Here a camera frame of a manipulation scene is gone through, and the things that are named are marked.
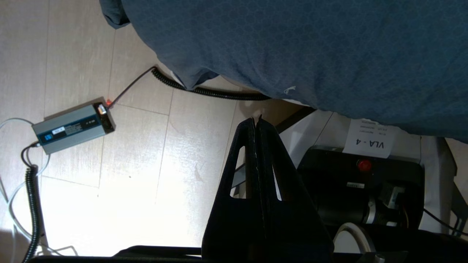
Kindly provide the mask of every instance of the sticker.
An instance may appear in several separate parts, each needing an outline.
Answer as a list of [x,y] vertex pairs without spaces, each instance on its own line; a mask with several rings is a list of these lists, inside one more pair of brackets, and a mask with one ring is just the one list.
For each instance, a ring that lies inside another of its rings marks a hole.
[[60,128],[57,128],[57,129],[53,130],[52,134],[55,135],[55,134],[57,134],[59,132],[63,132],[63,131],[65,131],[65,127],[60,127]]
[[363,184],[363,183],[351,183],[351,182],[347,182],[347,183],[346,183],[346,186],[347,186],[347,187],[353,187],[353,188],[361,188],[361,189],[364,189],[365,184]]
[[366,119],[351,120],[343,153],[388,158],[398,131]]

